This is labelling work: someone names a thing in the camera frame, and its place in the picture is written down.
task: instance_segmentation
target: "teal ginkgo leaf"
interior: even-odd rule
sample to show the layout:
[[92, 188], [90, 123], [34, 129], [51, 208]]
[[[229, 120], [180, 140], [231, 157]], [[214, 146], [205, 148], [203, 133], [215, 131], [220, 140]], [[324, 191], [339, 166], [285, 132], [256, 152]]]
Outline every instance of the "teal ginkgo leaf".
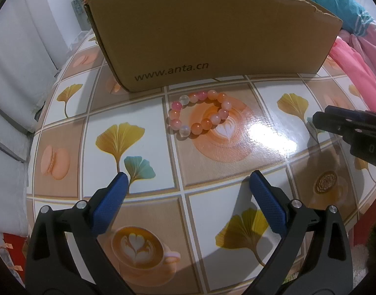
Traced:
[[130, 175], [129, 185], [136, 180], [148, 180], [155, 177], [150, 162], [141, 156], [127, 156], [124, 159], [125, 168]]
[[315, 127], [315, 125], [313, 124], [313, 118], [307, 118], [306, 128], [307, 128], [308, 132], [310, 133], [311, 137], [313, 137], [314, 140], [317, 143], [319, 143], [318, 134], [324, 133], [325, 131], [319, 130]]

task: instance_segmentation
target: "pink blanket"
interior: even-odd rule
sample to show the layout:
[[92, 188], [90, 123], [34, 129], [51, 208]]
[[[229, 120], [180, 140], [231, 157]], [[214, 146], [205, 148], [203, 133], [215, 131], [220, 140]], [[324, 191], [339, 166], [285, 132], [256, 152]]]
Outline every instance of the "pink blanket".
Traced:
[[341, 30], [339, 36], [353, 47], [376, 75], [376, 21], [370, 23], [366, 35], [356, 36]]
[[369, 109], [376, 112], [376, 76], [362, 56], [339, 37], [329, 55], [348, 75]]

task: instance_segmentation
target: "blue gripper pad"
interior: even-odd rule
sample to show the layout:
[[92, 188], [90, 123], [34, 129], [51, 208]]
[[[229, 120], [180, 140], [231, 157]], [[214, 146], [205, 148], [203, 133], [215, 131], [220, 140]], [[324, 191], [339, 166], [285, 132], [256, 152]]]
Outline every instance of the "blue gripper pad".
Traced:
[[125, 173], [119, 173], [107, 187], [108, 192], [92, 214], [91, 232], [104, 234], [128, 193], [129, 181]]
[[259, 171], [250, 176], [250, 190], [260, 210], [263, 212], [271, 230], [284, 238], [287, 233], [286, 214], [274, 195], [269, 190], [271, 185]]

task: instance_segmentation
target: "metal screw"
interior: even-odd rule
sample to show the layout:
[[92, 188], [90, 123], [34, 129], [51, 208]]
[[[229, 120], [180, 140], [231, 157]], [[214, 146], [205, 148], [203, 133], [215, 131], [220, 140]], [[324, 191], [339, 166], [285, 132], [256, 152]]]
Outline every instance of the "metal screw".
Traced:
[[47, 205], [45, 205], [45, 206], [42, 206], [42, 208], [40, 209], [40, 212], [44, 214], [44, 213], [47, 213], [49, 209], [50, 208]]
[[331, 205], [331, 206], [329, 206], [329, 211], [335, 214], [335, 213], [337, 213], [338, 210], [334, 205]]
[[77, 204], [76, 204], [76, 207], [81, 209], [81, 210], [86, 206], [87, 206], [87, 201], [78, 201]]
[[293, 201], [292, 201], [292, 206], [293, 206], [294, 208], [301, 208], [302, 205], [303, 205], [303, 204], [301, 204], [301, 202], [300, 202], [299, 200], [293, 200]]

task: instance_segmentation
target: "table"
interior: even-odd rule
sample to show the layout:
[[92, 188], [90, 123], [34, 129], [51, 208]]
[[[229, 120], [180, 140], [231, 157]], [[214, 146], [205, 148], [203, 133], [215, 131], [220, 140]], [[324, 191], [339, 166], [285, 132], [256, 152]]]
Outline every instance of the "table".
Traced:
[[[181, 138], [167, 123], [171, 103], [210, 89], [230, 97], [229, 117]], [[29, 162], [30, 230], [43, 205], [70, 208], [123, 171], [129, 194], [98, 241], [132, 289], [241, 294], [280, 240], [248, 188], [253, 170], [307, 206], [336, 205], [347, 230], [376, 198], [376, 167], [313, 127], [311, 117], [327, 105], [367, 109], [329, 57], [317, 74], [218, 77], [127, 93], [90, 32], [40, 116]], [[217, 109], [208, 100], [189, 104], [180, 120], [191, 125]], [[291, 272], [301, 267], [308, 242]]]

